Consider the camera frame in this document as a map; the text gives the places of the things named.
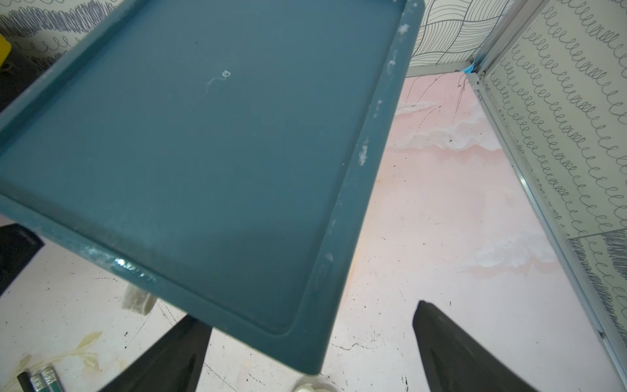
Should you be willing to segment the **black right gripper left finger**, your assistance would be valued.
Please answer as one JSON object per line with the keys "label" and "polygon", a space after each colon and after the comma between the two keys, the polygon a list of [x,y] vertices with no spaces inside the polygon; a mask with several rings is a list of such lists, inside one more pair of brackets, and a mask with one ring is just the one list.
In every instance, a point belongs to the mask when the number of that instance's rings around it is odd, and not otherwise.
{"label": "black right gripper left finger", "polygon": [[212,327],[184,317],[102,390],[195,391],[212,335]]}

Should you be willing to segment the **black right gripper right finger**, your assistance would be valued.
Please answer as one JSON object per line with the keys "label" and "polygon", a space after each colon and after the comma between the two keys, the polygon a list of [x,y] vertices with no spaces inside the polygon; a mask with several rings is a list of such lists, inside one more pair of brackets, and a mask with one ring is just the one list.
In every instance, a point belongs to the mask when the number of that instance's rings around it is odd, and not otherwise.
{"label": "black right gripper right finger", "polygon": [[419,302],[412,327],[430,390],[534,390],[436,305]]}

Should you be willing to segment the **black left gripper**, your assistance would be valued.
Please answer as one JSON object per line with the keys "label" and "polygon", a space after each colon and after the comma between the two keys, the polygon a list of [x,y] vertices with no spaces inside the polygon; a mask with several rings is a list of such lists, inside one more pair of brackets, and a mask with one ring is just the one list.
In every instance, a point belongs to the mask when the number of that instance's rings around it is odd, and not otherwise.
{"label": "black left gripper", "polygon": [[1,294],[43,247],[44,241],[22,225],[13,223],[1,227]]}

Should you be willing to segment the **green striped pencil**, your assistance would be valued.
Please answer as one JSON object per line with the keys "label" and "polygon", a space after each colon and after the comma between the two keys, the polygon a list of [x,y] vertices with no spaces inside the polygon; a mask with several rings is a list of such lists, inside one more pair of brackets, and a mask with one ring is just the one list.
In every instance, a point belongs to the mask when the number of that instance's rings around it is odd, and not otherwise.
{"label": "green striped pencil", "polygon": [[41,371],[42,379],[49,392],[64,392],[64,389],[52,367],[45,367]]}
{"label": "green striped pencil", "polygon": [[35,392],[49,392],[48,385],[40,374],[32,375],[29,380]]}

